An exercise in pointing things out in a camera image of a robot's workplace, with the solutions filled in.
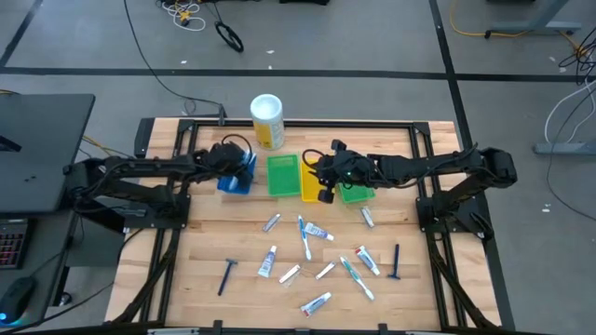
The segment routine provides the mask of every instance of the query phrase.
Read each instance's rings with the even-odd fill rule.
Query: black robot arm
[[[318,200],[324,203],[333,202],[332,190],[338,182],[371,188],[408,188],[426,177],[467,173],[468,178],[449,191],[449,201],[443,201],[440,206],[440,210],[449,211],[487,188],[506,188],[517,181],[511,155],[493,148],[477,150],[474,146],[464,152],[423,158],[384,154],[363,156],[347,150],[339,140],[333,140],[332,149],[335,155],[310,149],[303,153],[305,164],[308,153],[320,154],[318,162],[309,166],[315,170],[311,173],[319,183],[326,187],[318,195]]]
[[[234,176],[238,186],[246,186],[252,182],[252,175],[247,169],[251,155],[251,151],[246,153],[237,144],[228,141],[216,143],[210,150],[199,150],[171,159],[90,158],[64,168],[69,207],[83,215],[92,216],[93,213],[109,209],[95,201],[95,198],[109,196],[142,204],[156,219],[153,221],[155,227],[168,226],[168,221],[182,226],[186,224],[190,204],[190,195],[186,192],[190,183]],[[125,181],[146,177],[168,178],[169,184],[147,187]],[[173,187],[175,181],[181,183],[176,193]],[[127,226],[140,227],[135,224]]]

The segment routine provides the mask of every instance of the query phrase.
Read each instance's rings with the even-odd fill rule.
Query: green tray
[[[347,189],[343,184],[339,184],[339,188],[345,204],[352,204],[374,198],[374,190],[364,186],[354,185],[352,188]]]
[[[300,166],[296,154],[267,157],[267,187],[271,196],[300,194]]]

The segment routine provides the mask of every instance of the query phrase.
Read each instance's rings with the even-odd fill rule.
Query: white cable
[[[205,27],[207,26],[207,23],[205,22],[205,20],[201,19],[201,18],[193,18],[190,17],[188,18],[188,20],[200,20],[203,22],[203,26],[199,29],[192,29],[192,28],[188,28],[188,27],[184,27],[182,26],[180,23],[178,23],[178,19],[180,18],[180,13],[178,12],[178,10],[176,10],[176,6],[175,5],[171,5],[166,7],[165,3],[161,3],[161,7],[166,9],[166,11],[168,11],[168,14],[173,18],[174,24],[176,26],[178,26],[179,28],[182,28],[184,30],[187,30],[189,32],[200,32],[203,29],[205,29]],[[198,13],[198,11],[200,10],[200,6],[198,4],[192,4],[189,7],[186,7],[186,11],[189,11],[192,14]]]
[[[559,102],[557,102],[557,104],[555,105],[555,107],[552,109],[552,111],[550,111],[549,117],[547,117],[547,122],[544,125],[544,139],[547,141],[547,143],[550,143],[549,140],[549,122],[550,122],[550,118],[555,114],[555,112],[557,111],[557,108],[559,108],[559,106],[561,106],[561,104],[565,101],[567,101],[568,99],[573,98],[575,95],[583,92],[584,90],[588,90],[589,93],[591,93],[591,86],[594,85],[596,83],[596,80],[594,80],[593,82],[588,84],[588,78],[586,78],[586,82],[585,82],[585,86],[583,86],[582,88],[578,89],[577,91],[571,93],[570,95],[566,96],[565,98],[561,99]],[[591,100],[592,100],[592,111],[591,113],[585,118],[583,119],[579,124],[577,124],[577,126],[574,128],[574,132],[571,136],[571,138],[569,138],[569,140],[567,140],[566,143],[569,143],[573,137],[576,135],[577,129],[579,128],[579,126],[581,126],[584,122],[586,122],[596,111],[596,104],[594,103],[594,98],[593,96],[590,96]]]
[[[571,134],[571,137],[569,138],[569,140],[567,140],[567,143],[569,143],[576,136],[576,132],[577,132],[577,129],[579,128],[579,126],[583,125],[584,122],[588,121],[588,119],[594,115],[594,112],[596,112],[596,103],[594,102],[594,96],[592,95],[592,90],[589,89],[589,86],[588,86],[588,78],[586,78],[586,87],[588,87],[589,99],[592,102],[592,111],[588,114],[588,116],[586,116],[586,118],[584,118],[577,124],[577,126],[574,128],[574,132]]]

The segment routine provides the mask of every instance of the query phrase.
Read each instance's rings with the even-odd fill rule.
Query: toothbrush
[[[345,266],[350,275],[352,275],[352,278],[362,287],[362,289],[364,289],[364,293],[366,293],[367,297],[369,297],[369,299],[373,301],[373,293],[366,287],[366,285],[364,285],[362,278],[360,278],[358,273],[352,268],[352,265],[349,263],[349,261],[347,261],[345,258],[341,256],[339,259],[340,261],[342,261],[342,264]]]
[[[306,259],[310,261],[310,249],[308,248],[308,240],[306,240],[305,221],[302,219],[302,215],[298,215],[298,224],[300,225],[300,235],[303,242],[305,242]]]

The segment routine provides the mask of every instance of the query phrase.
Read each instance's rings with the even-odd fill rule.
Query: blue container
[[[257,155],[252,154],[252,157],[253,158],[249,163],[249,173],[252,176],[254,176],[254,169],[257,165]],[[251,191],[251,183],[246,187],[240,187],[240,185],[237,185],[235,188],[230,190],[230,185],[234,182],[235,179],[236,177],[220,177],[217,180],[217,189],[229,194],[248,194]]]

